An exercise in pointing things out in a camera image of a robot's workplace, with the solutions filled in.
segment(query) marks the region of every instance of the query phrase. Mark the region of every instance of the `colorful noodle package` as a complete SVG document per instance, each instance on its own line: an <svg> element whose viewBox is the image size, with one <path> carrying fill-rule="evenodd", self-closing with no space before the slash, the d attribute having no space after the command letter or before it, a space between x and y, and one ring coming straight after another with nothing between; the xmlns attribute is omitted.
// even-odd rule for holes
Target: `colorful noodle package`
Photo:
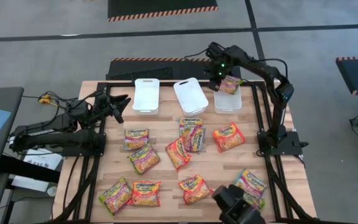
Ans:
<svg viewBox="0 0 358 224"><path fill-rule="evenodd" d="M153 183L150 181L133 181L134 193L132 194L131 205L137 206L160 206L160 196L158 189L161 182Z"/></svg>
<svg viewBox="0 0 358 224"><path fill-rule="evenodd" d="M181 167L189 163L191 155L185 151L183 138L175 140L173 143L165 147L165 150L167 151L167 154L176 170L179 170Z"/></svg>
<svg viewBox="0 0 358 224"><path fill-rule="evenodd" d="M126 129L124 139L125 150L135 150L149 143L148 129Z"/></svg>
<svg viewBox="0 0 358 224"><path fill-rule="evenodd" d="M143 174L152 166L160 162L160 157L153 150L153 147L150 143L132 155L128 156L128 158L131 160L132 165L135 167L135 172L138 174Z"/></svg>
<svg viewBox="0 0 358 224"><path fill-rule="evenodd" d="M244 190L243 199L250 205L258 210L261 210L264 207L265 200L262 199L262 196L267 185L254 174L247 169L242 170L234 181L234 185Z"/></svg>
<svg viewBox="0 0 358 224"><path fill-rule="evenodd" d="M218 144L218 151L224 152L228 149L245 143L246 139L241 131L232 122L230 126L214 131L214 138Z"/></svg>
<svg viewBox="0 0 358 224"><path fill-rule="evenodd" d="M203 120L201 118L182 118L179 119L179 137L181 137L184 128L201 128Z"/></svg>
<svg viewBox="0 0 358 224"><path fill-rule="evenodd" d="M179 182L179 186L185 190L183 199L187 205L197 202L213 193L213 190L208 188L205 181L198 174Z"/></svg>
<svg viewBox="0 0 358 224"><path fill-rule="evenodd" d="M235 94L242 82L243 81L240 78L226 75L226 77L221 82L219 90L225 91L228 94Z"/></svg>
<svg viewBox="0 0 358 224"><path fill-rule="evenodd" d="M185 150L199 152L204 147L205 128L184 128L182 137Z"/></svg>
<svg viewBox="0 0 358 224"><path fill-rule="evenodd" d="M99 200L112 215L115 215L132 197L132 189L124 178L120 178L109 190L100 195Z"/></svg>

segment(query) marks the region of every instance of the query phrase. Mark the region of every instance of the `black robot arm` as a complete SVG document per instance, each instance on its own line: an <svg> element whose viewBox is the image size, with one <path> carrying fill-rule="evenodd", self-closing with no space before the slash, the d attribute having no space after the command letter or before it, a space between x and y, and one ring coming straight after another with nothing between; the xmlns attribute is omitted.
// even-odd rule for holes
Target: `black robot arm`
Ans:
<svg viewBox="0 0 358 224"><path fill-rule="evenodd" d="M219 44L213 42L209 45L206 55L211 59L206 67L206 72L211 75L209 87L214 91L219 90L221 80L226 75L232 75L232 69L236 66L240 66L264 79L266 91L274 105L272 127L267 131L265 145L266 150L277 148L286 135L283 122L285 108L294 92L292 84L276 67L271 67L250 57L236 45L223 49ZM275 87L275 79L280 81L278 87Z"/></svg>
<svg viewBox="0 0 358 224"><path fill-rule="evenodd" d="M95 97L94 105L85 101L89 97ZM65 113L50 121L18 126L11 134L9 147L20 152L35 146L54 145L63 147L63 156L100 156L106 137L94 131L95 124L107 116L114 116L118 123L123 123L121 115L131 99L128 95L110 96L104 90L85 99L68 103Z"/></svg>

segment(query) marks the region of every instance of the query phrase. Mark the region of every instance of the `metal frame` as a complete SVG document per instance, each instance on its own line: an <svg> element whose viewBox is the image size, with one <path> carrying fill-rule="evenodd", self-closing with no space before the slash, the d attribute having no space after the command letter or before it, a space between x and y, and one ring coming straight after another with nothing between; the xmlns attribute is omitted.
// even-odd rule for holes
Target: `metal frame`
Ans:
<svg viewBox="0 0 358 224"><path fill-rule="evenodd" d="M175 82L160 82L160 86L173 86L174 83ZM207 86L207 84L208 84L208 82L200 82L201 86ZM134 86L134 84L132 82L127 82L127 83L99 82L97 89L106 87L107 93L110 93L111 88L115 87L115 86L116 87L127 87L127 86L130 87L130 86ZM241 84L241 86L251 87L252 96L253 96L254 104L255 104L255 112L256 112L257 119L258 119L259 131L264 131L264 122L263 122L262 113L260 110L259 96L257 93L257 88L259 88L262 92L262 98L264 101L267 122L270 127L272 125L272 113L270 111L269 100L267 97L265 82L263 82L263 81L245 82L245 83ZM99 133L104 133L105 124L106 124L106 119L103 119L100 124ZM285 181L285 175L284 175L281 157L274 156L274 158L276 160L279 178L283 182L284 186L287 186L286 181ZM83 165L82 165L82 169L81 169L81 175L80 175L79 188L85 182L86 173L88 171L89 159L90 159L90 157L84 157L84 161L83 161ZM81 208L81 200L79 200L78 203L76 204L73 219L71 221L67 221L68 223L86 223L86 222L90 222L90 220L91 220L94 191L95 191L95 187L96 187L96 178L97 178L97 173L98 173L98 168L99 168L99 159L100 159L100 157L95 157L94 161L93 161L92 169L95 169L94 171L96 172L96 175L93 177L93 179L89 185L89 194L88 194L88 200L86 203L85 218L79 219L80 208ZM271 179L269 175L268 175L268 182L269 182L269 186L270 186L270 193L272 196L273 211L274 211L275 219L279 220L279 219L281 219L281 213L280 213L280 206L278 204L277 190L275 188L273 179ZM284 203L285 203L285 211L287 213L287 218L292 219L293 218L292 209L285 199L284 199ZM197 222L197 223L205 224L205 223L214 223L214 222Z"/></svg>

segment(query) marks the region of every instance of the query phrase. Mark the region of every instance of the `concrete floor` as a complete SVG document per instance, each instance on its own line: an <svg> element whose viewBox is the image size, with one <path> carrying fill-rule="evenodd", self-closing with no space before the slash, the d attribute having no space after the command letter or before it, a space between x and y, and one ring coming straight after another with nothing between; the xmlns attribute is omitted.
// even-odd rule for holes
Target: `concrete floor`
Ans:
<svg viewBox="0 0 358 224"><path fill-rule="evenodd" d="M358 0L251 3L258 27L358 24ZM0 37L250 27L245 1L218 4L216 12L108 23L107 0L0 0ZM349 93L334 63L336 57L358 55L358 29L259 35L265 57L284 59L289 66L295 86L290 107L301 140L310 142L304 150L306 172L318 216L358 223L358 138L348 122L358 114L358 96ZM104 79L113 57L182 57L211 41L257 55L251 32L0 42L0 87L23 86L25 95L52 90L74 97L83 80ZM243 76L256 78L247 72ZM14 126L53 114L53 107L23 99ZM20 202L11 223L43 222L50 206L49 201Z"/></svg>

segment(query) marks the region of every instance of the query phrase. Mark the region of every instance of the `white plastic basket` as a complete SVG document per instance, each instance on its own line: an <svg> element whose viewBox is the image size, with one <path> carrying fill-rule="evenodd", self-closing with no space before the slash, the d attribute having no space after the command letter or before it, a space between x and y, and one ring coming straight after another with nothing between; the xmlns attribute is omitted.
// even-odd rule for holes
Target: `white plastic basket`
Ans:
<svg viewBox="0 0 358 224"><path fill-rule="evenodd" d="M241 88L235 94L228 94L225 91L214 92L215 113L235 114L242 107Z"/></svg>
<svg viewBox="0 0 358 224"><path fill-rule="evenodd" d="M138 115L158 113L160 80L156 78L138 78L135 80L135 102L132 108Z"/></svg>
<svg viewBox="0 0 358 224"><path fill-rule="evenodd" d="M205 111L208 100L196 78L188 78L173 85L185 116L194 116Z"/></svg>

